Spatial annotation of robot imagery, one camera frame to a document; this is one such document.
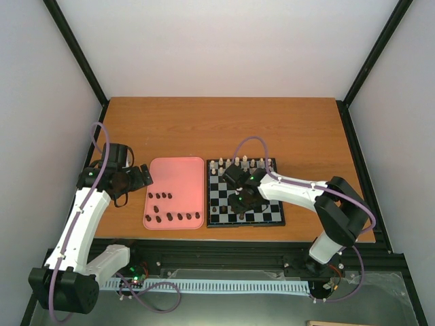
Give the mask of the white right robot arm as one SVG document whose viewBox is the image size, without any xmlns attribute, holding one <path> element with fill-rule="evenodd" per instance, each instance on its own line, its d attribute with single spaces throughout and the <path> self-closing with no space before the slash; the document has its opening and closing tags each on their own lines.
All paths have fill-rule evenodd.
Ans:
<svg viewBox="0 0 435 326">
<path fill-rule="evenodd" d="M 376 225 L 376 218 L 364 200 L 340 177 L 330 181 L 306 181 L 267 172 L 239 168 L 226 170 L 223 178 L 235 193 L 228 203 L 236 214 L 246 213 L 267 201 L 277 200 L 317 214 L 323 231 L 309 249 L 309 257 L 325 265 L 344 248 L 352 247 L 360 234 Z"/>
</svg>

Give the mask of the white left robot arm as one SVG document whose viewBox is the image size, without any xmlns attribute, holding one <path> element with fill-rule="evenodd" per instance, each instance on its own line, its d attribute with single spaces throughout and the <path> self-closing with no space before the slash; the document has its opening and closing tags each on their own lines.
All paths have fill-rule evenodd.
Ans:
<svg viewBox="0 0 435 326">
<path fill-rule="evenodd" d="M 122 244 L 110 244 L 88 260 L 97 226 L 106 208 L 152 184 L 146 165 L 101 170 L 85 168 L 79 176 L 75 201 L 63 233 L 43 267 L 33 268 L 29 284 L 41 307 L 54 312 L 88 314 L 100 288 L 118 271 L 138 271 L 140 254 Z"/>
</svg>

